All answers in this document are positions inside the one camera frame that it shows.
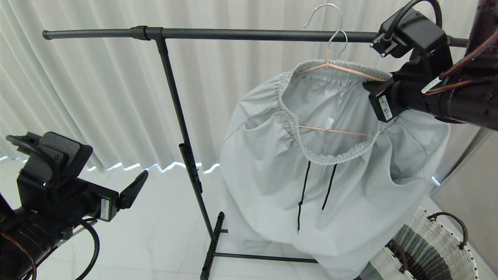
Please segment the white curtain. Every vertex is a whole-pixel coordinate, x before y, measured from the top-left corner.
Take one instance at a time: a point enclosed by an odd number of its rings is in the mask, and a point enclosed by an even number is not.
[[[332,0],[343,30],[377,32],[406,0]],[[184,28],[301,30],[324,0],[1,1],[1,156],[19,156],[8,134],[55,131],[93,146],[89,167],[182,161],[182,142],[154,42],[131,38],[46,41],[42,30]],[[477,1],[441,0],[448,35],[468,37]],[[416,9],[433,18],[432,8]],[[335,30],[323,9],[309,29]],[[307,59],[323,58],[325,43],[223,40],[167,41],[187,127],[198,162],[217,162],[237,100],[268,78]],[[337,57],[343,43],[332,44]],[[464,49],[452,48],[454,59]],[[368,44],[350,43],[342,60],[394,71],[407,60],[384,58]]]

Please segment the basket handle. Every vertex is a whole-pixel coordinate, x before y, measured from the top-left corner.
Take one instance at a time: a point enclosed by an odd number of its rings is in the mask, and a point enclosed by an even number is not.
[[[404,274],[404,272],[408,270],[408,260],[406,259],[405,251],[403,251],[403,248],[394,239],[391,239],[390,242],[394,245],[396,250],[399,251],[402,264],[402,266],[399,268],[399,272]]]
[[[427,219],[431,220],[431,221],[436,221],[436,218],[437,216],[441,216],[441,215],[445,215],[445,216],[450,216],[452,217],[453,219],[455,219],[455,221],[457,221],[457,223],[460,224],[460,226],[462,227],[462,230],[463,230],[463,233],[464,233],[464,239],[463,241],[460,243],[460,245],[458,246],[458,248],[460,248],[460,250],[463,250],[464,249],[464,246],[467,244],[467,238],[468,238],[468,235],[469,233],[467,232],[467,227],[465,226],[464,222],[462,222],[462,220],[460,220],[457,216],[451,214],[451,213],[448,213],[448,212],[438,212],[438,213],[434,213],[432,215],[430,215],[429,217],[427,217]]]

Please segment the hanger hook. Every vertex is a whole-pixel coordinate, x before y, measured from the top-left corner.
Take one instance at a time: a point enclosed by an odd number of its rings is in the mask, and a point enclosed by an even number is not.
[[[343,22],[343,18],[342,18],[342,12],[341,10],[339,9],[339,7],[337,7],[336,5],[332,4],[332,3],[326,3],[326,4],[322,4],[318,7],[315,8],[315,10],[313,11],[313,13],[311,14],[310,16],[310,19],[308,20],[308,23],[303,25],[303,28],[306,28],[310,22],[311,22],[311,19],[313,18],[313,16],[315,15],[316,11],[318,9],[320,9],[321,7],[325,7],[325,6],[332,6],[333,8],[335,8],[338,12],[339,12],[339,28],[337,28],[336,32],[332,35],[332,37],[330,37],[329,39],[329,47],[328,47],[328,50],[330,51],[330,43],[332,42],[332,40],[334,40],[334,38],[336,37],[337,33],[339,33],[339,31],[341,30],[342,28],[342,22]]]
[[[346,44],[344,44],[344,48],[341,50],[341,52],[339,53],[339,55],[337,56],[337,60],[340,60],[341,59],[341,54],[342,52],[346,49],[346,47],[348,46],[348,36],[346,35],[346,33],[342,30],[339,30],[339,32],[342,32],[342,34],[344,34],[344,38],[346,38]]]

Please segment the clothes rack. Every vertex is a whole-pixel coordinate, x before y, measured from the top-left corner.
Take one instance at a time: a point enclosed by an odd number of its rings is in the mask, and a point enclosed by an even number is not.
[[[183,116],[182,107],[176,83],[171,68],[171,62],[166,46],[166,39],[214,39],[214,40],[259,40],[259,41],[307,41],[307,42],[327,42],[334,31],[297,31],[297,30],[255,30],[255,29],[194,29],[194,28],[163,28],[135,26],[128,29],[87,29],[87,30],[44,30],[42,35],[46,40],[67,39],[67,38],[134,38],[139,40],[154,40],[161,57],[164,73],[173,100],[173,105],[183,137],[183,143],[179,145],[190,182],[194,189],[197,202],[201,209],[202,217],[211,239],[211,244],[206,254],[204,266],[201,270],[201,279],[207,280],[211,272],[211,266],[215,257],[257,259],[269,261],[318,263],[314,259],[285,258],[274,256],[228,254],[216,252],[216,247],[222,233],[228,230],[222,229],[225,214],[220,212],[213,230],[208,217],[206,205],[202,199],[202,184],[199,179],[197,167],[195,165],[194,154],[188,136],[187,125]],[[349,42],[371,43],[375,37],[375,32],[347,32]],[[338,33],[334,42],[344,42],[343,34]],[[455,47],[466,47],[467,39],[450,37],[450,45]]]

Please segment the white marble floor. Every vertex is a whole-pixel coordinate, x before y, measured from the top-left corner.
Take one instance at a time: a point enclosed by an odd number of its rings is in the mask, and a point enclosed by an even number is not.
[[[15,178],[21,167],[20,160],[0,162],[1,192],[12,207],[19,206]],[[140,168],[124,171],[122,167],[103,174],[84,170],[81,178],[121,191],[140,171]],[[199,279],[209,237],[186,170],[175,167],[161,172],[152,168],[149,172],[149,179],[133,207],[120,211],[112,222],[99,222],[95,226],[101,240],[101,252],[86,280]],[[215,169],[201,175],[201,180],[203,197],[214,225],[219,211],[223,210],[220,175]],[[424,207],[438,211],[429,198],[424,201]],[[224,228],[230,229],[230,225],[225,224]],[[224,234],[218,251],[239,253],[234,248],[230,235]],[[92,251],[90,235],[79,234],[40,266],[38,280],[75,279],[86,267]],[[279,245],[269,246],[263,253],[305,257]],[[479,256],[476,260],[480,279],[497,280]],[[325,277],[315,264],[216,258],[210,279],[325,280]]]

